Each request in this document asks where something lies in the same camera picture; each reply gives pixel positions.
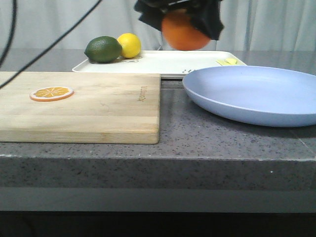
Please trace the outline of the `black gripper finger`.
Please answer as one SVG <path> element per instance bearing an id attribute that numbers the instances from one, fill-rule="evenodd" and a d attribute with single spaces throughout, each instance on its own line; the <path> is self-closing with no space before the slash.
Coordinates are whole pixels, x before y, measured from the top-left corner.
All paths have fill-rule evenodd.
<path id="1" fill-rule="evenodd" d="M 224 25 L 220 19 L 220 0 L 192 0 L 187 13 L 192 26 L 212 40 L 218 40 Z"/>
<path id="2" fill-rule="evenodd" d="M 162 9 L 168 9 L 169 0 L 138 0 L 134 10 L 141 13 L 139 20 L 156 30 L 161 30 L 161 23 L 164 17 Z"/>

